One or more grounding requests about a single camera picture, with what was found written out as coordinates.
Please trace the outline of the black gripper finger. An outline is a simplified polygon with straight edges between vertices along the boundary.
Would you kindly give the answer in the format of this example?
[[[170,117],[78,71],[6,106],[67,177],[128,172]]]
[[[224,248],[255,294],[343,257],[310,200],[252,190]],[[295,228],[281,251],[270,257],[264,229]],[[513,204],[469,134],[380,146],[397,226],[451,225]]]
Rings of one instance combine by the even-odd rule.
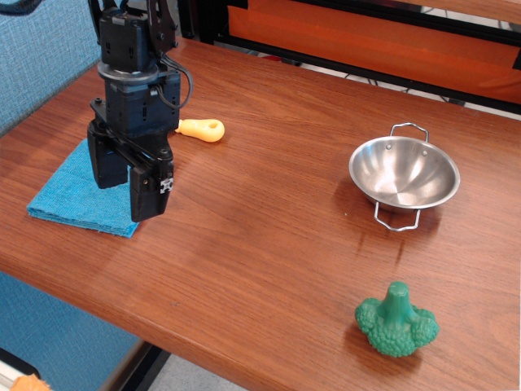
[[[170,194],[170,174],[163,178],[153,169],[133,167],[129,179],[133,222],[142,222],[165,212]]]
[[[105,124],[92,120],[87,130],[87,142],[94,180],[100,189],[116,187],[128,182],[126,160],[116,152],[114,139]]]

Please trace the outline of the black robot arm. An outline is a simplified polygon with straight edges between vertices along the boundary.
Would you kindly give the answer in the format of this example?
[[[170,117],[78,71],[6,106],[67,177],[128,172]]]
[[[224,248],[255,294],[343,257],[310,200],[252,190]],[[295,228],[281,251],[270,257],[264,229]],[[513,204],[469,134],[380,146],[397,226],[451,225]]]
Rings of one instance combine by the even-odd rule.
[[[104,98],[90,103],[87,130],[94,180],[101,189],[129,184],[134,222],[161,215],[173,188],[168,135],[177,128],[181,73],[166,54],[176,44],[165,1],[91,1],[101,48]]]

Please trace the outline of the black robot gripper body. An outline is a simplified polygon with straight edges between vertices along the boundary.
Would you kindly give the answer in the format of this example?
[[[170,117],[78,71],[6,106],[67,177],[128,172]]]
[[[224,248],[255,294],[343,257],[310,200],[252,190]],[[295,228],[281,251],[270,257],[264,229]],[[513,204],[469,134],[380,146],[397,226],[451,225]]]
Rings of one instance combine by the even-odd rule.
[[[105,97],[90,103],[94,120],[107,127],[116,152],[128,165],[153,169],[163,178],[170,174],[173,187],[173,153],[169,133],[177,128],[181,108],[181,74],[174,68],[122,72],[99,68]]]

